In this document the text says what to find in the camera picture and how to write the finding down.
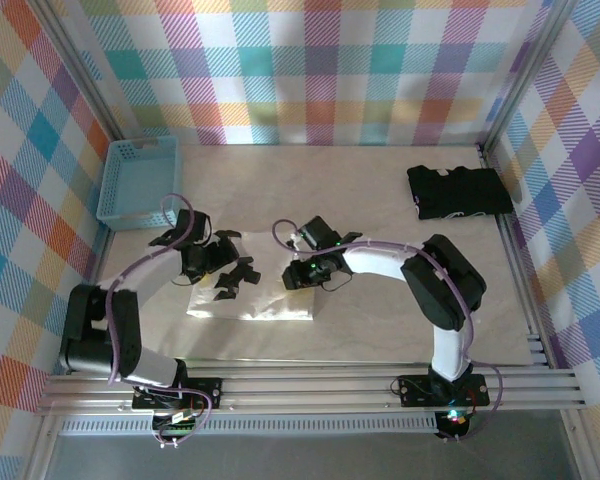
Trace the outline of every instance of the plaid wall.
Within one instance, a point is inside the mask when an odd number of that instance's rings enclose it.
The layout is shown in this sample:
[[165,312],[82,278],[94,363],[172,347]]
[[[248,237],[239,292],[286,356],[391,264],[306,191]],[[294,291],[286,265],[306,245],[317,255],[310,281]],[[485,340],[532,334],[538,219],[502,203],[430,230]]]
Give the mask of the plaid wall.
[[88,279],[108,140],[25,0],[0,1],[0,479],[14,478]]
[[130,135],[327,145],[476,143],[551,3],[53,0]]
[[600,439],[600,0],[581,0],[496,147],[542,320]]

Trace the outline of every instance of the plaid wallpaper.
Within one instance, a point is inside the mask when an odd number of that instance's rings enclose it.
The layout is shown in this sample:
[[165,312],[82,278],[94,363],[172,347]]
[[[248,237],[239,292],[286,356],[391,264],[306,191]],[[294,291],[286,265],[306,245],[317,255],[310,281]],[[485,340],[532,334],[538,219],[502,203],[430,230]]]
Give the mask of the plaid wallpaper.
[[22,462],[69,292],[104,239],[107,145],[25,0],[0,0],[0,479]]
[[131,135],[425,145],[484,135],[552,2],[52,3]]
[[495,150],[562,366],[600,439],[600,0],[581,0]]

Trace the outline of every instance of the plastic basket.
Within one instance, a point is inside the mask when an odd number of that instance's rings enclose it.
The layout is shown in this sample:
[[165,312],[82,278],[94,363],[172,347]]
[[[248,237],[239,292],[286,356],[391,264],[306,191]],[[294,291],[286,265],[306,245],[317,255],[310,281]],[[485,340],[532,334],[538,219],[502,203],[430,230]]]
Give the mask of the plastic basket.
[[[112,142],[107,152],[96,218],[111,230],[168,225],[160,200],[182,191],[182,159],[173,136]],[[175,223],[180,201],[165,200]]]

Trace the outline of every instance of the black cloth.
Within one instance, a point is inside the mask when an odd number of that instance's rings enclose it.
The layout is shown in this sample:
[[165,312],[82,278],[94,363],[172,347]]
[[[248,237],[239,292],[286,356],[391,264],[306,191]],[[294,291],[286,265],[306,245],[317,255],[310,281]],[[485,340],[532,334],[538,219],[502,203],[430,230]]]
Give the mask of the black cloth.
[[511,213],[513,204],[497,172],[492,168],[457,167],[430,170],[420,165],[407,170],[418,218],[453,218]]

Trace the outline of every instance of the gray floor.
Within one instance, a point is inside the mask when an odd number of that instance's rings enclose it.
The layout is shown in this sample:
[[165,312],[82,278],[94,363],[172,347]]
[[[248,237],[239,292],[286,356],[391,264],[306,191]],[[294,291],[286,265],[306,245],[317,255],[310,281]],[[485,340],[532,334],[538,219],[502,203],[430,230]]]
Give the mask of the gray floor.
[[366,480],[579,478],[558,412],[500,412],[480,435],[200,436],[161,450],[151,436],[58,438],[47,479]]

